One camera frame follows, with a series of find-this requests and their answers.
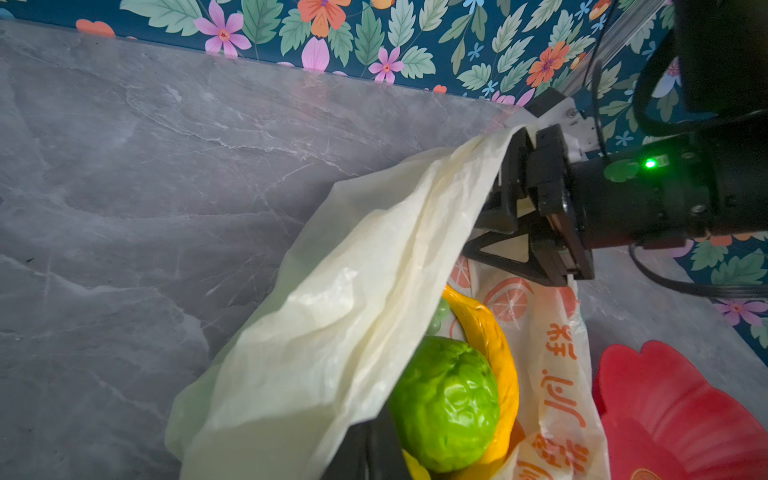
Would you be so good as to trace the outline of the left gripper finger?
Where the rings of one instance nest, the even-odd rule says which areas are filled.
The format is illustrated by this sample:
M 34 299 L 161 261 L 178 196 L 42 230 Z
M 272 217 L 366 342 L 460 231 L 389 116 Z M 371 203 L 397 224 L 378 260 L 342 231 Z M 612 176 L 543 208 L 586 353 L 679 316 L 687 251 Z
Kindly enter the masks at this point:
M 390 413 L 351 426 L 323 480 L 411 480 Z

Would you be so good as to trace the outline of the red flower-shaped plastic plate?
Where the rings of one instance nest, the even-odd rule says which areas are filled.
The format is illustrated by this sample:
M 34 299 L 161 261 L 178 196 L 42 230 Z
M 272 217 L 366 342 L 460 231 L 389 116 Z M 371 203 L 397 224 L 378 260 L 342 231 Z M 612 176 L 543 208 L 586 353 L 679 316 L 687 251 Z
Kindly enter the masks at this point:
M 764 479 L 767 431 L 660 341 L 601 355 L 593 397 L 614 479 Z

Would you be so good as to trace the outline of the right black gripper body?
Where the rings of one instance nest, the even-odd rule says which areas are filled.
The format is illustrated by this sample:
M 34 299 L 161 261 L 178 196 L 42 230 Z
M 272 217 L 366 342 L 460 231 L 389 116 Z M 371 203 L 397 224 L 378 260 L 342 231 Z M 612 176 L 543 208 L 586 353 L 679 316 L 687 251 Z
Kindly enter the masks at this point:
M 559 125 L 512 135 L 475 227 L 482 234 L 462 250 L 469 260 L 547 287 L 595 278 Z

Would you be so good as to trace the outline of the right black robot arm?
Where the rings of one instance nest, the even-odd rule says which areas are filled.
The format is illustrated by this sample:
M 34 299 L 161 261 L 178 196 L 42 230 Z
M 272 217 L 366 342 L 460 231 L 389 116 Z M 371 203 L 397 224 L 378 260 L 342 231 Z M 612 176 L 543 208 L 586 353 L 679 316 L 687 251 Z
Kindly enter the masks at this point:
M 544 286 L 595 276 L 593 253 L 767 227 L 767 5 L 678 1 L 631 102 L 653 138 L 609 153 L 598 114 L 555 89 L 508 143 L 463 255 Z

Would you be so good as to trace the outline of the green fake lime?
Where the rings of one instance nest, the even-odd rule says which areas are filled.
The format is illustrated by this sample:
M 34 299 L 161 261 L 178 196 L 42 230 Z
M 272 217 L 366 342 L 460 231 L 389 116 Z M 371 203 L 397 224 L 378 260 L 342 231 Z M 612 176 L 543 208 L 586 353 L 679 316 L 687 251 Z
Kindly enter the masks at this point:
M 465 342 L 426 336 L 398 380 L 389 408 L 402 447 L 435 473 L 478 461 L 500 418 L 488 360 Z

